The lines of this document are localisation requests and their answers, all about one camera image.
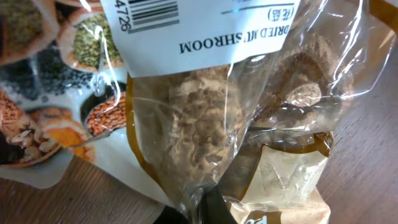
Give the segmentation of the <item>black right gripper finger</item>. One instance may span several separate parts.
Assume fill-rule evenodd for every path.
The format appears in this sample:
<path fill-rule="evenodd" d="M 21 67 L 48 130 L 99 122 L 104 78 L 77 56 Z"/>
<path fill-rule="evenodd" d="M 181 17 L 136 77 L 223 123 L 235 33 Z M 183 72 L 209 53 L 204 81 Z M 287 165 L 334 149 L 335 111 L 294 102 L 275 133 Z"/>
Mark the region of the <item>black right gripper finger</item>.
<path fill-rule="evenodd" d="M 197 207 L 197 221 L 184 217 L 176 209 L 166 206 L 154 224 L 237 224 L 227 208 L 218 187 L 213 187 L 201 199 Z"/>

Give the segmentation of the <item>beige dried mushroom pouch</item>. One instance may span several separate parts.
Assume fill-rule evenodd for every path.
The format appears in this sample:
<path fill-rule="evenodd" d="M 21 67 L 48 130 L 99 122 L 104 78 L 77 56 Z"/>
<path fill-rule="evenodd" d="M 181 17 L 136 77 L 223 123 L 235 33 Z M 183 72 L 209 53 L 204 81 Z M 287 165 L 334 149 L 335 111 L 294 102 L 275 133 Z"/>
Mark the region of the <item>beige dried mushroom pouch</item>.
<path fill-rule="evenodd" d="M 376 82 L 368 1 L 103 1 L 127 125 L 95 164 L 189 214 L 249 130 L 330 131 Z"/>

